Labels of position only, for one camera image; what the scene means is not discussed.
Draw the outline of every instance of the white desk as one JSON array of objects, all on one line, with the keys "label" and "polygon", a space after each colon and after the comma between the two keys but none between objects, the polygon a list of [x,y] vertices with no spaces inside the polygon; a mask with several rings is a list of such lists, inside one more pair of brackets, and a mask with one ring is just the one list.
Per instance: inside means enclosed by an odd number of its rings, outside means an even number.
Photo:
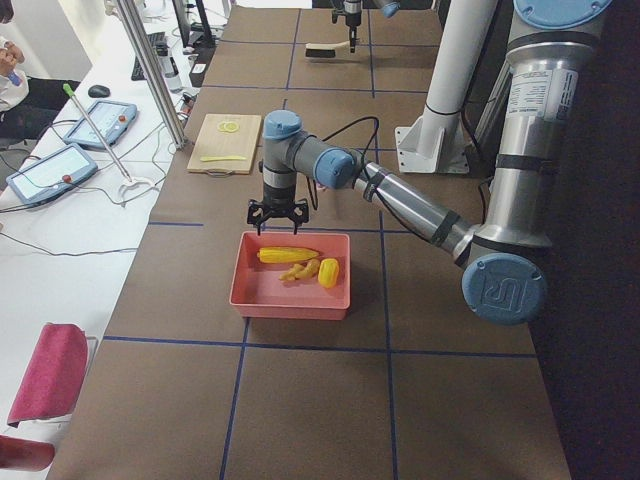
[{"label": "white desk", "polygon": [[[157,31],[164,25],[151,26]],[[171,36],[172,26],[166,26],[170,45],[174,45],[174,57],[181,71],[182,84],[188,91],[188,61],[181,55],[178,39]],[[93,99],[87,95],[93,84],[103,84],[111,89],[109,99],[134,103],[138,117],[129,131],[114,147],[119,157],[129,151],[161,123],[147,82],[130,80],[133,66],[133,49],[124,29],[118,35],[121,45],[114,48],[87,74],[77,90],[77,98],[88,107]],[[177,104],[180,95],[172,95]],[[57,120],[78,119],[80,113],[68,102]],[[71,124],[56,126],[63,135]],[[64,143],[49,130],[38,142],[33,155],[43,157]],[[163,178],[173,157],[174,146],[167,130],[162,127],[146,138],[135,150],[122,158],[132,176],[148,177],[154,182]],[[90,152],[99,168],[111,163],[106,152]],[[119,191],[122,175],[115,165],[100,170],[83,187],[99,187],[114,200],[139,195],[149,187],[139,185]],[[46,248],[52,252],[104,251],[138,246],[147,225],[158,189],[148,191],[125,207],[113,205],[99,191],[73,190],[44,206],[14,213],[0,214],[3,233],[21,241]],[[0,196],[0,209],[20,205],[14,192],[8,187]],[[18,387],[29,363],[33,348],[45,323],[74,323],[88,336],[102,338],[116,300],[122,289],[135,253],[111,253],[83,257],[54,257],[38,252],[32,247],[20,245],[0,236],[0,433],[11,437],[49,441],[54,444],[64,436],[66,424],[23,422],[18,429],[6,426],[6,418]],[[39,479],[42,472],[14,472],[0,470],[0,478]]]}]

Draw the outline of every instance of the blue joint cap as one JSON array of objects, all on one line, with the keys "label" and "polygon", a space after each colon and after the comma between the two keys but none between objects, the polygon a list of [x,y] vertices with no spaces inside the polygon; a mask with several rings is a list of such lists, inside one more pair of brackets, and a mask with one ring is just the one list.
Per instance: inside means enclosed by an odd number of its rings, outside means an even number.
[{"label": "blue joint cap", "polygon": [[613,0],[513,0],[520,18],[543,30],[563,30],[577,27],[594,19]]},{"label": "blue joint cap", "polygon": [[467,267],[462,293],[479,317],[499,325],[517,325],[536,317],[547,297],[547,281],[526,258],[491,253]]},{"label": "blue joint cap", "polygon": [[274,110],[264,119],[262,137],[265,140],[283,140],[302,130],[302,119],[290,110]]},{"label": "blue joint cap", "polygon": [[340,148],[328,148],[320,154],[313,166],[313,176],[329,188],[341,188],[353,178],[355,161]]},{"label": "blue joint cap", "polygon": [[398,2],[391,2],[386,4],[380,9],[385,18],[393,17],[398,10],[400,10],[400,4]]}]

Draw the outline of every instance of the computer mouse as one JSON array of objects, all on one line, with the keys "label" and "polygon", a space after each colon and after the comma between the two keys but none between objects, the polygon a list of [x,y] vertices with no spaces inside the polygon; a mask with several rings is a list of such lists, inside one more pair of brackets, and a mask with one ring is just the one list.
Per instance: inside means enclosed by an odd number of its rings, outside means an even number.
[{"label": "computer mouse", "polygon": [[111,90],[104,85],[92,85],[89,88],[89,96],[91,98],[104,98],[111,95]]}]

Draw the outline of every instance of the brush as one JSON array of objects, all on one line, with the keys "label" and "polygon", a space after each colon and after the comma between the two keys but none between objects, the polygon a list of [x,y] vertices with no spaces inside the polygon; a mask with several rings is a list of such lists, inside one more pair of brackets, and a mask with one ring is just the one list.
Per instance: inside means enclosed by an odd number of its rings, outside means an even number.
[{"label": "brush", "polygon": [[336,50],[342,48],[349,48],[349,42],[307,43],[304,56],[309,58],[335,58]]}]

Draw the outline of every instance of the keyboard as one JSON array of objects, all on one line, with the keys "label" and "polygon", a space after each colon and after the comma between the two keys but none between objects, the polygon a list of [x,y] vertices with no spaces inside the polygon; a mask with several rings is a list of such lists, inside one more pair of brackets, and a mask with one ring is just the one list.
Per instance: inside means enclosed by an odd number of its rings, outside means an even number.
[{"label": "keyboard", "polygon": [[[147,38],[149,39],[149,43],[151,44],[151,46],[154,47],[154,50],[155,50],[155,46],[158,43],[165,41],[164,32],[149,33],[147,34]],[[133,62],[133,70],[131,71],[131,80],[133,81],[144,80],[144,72],[142,71],[142,65],[140,65],[140,60],[138,60],[137,57]]]}]

